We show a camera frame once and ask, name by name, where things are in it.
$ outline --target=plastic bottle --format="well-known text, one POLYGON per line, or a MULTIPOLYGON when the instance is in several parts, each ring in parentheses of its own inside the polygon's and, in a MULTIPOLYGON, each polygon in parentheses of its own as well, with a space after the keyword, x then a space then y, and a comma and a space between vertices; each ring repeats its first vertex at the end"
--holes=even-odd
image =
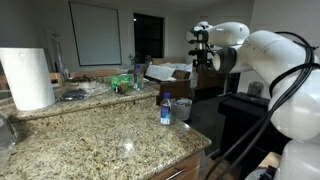
POLYGON ((140 90, 144 88, 144 83, 143 83, 143 72, 141 71, 141 66, 139 64, 136 65, 135 71, 134 71, 134 85, 133 88, 140 90))
POLYGON ((160 103, 160 116, 161 124, 170 125, 171 124, 171 103, 170 103, 170 93, 164 94, 164 99, 160 103))

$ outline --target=blue label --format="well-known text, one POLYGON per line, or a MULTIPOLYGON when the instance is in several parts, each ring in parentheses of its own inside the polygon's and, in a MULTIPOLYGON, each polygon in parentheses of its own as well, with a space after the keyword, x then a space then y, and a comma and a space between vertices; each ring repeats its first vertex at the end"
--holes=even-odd
POLYGON ((161 106, 161 123, 170 124, 170 106, 161 106))

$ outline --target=paper towel roll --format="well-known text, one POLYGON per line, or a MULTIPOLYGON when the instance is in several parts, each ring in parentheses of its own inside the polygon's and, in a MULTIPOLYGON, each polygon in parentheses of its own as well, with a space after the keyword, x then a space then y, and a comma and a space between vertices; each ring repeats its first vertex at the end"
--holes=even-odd
POLYGON ((0 48, 0 60, 18 110, 45 108, 55 102, 43 49, 0 48))

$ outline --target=ceiling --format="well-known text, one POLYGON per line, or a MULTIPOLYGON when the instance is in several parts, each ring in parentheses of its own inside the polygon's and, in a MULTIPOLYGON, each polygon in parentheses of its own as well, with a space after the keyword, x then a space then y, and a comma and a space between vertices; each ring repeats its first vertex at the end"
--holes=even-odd
POLYGON ((111 4, 127 4, 141 11, 191 12, 230 0, 101 0, 111 4))

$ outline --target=green object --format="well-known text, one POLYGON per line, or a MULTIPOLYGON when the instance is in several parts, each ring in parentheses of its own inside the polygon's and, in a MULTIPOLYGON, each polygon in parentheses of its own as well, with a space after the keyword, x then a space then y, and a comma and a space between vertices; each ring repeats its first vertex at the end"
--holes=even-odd
POLYGON ((120 74, 110 76, 111 88, 114 90, 117 86, 127 85, 129 88, 133 87, 132 74, 120 74))

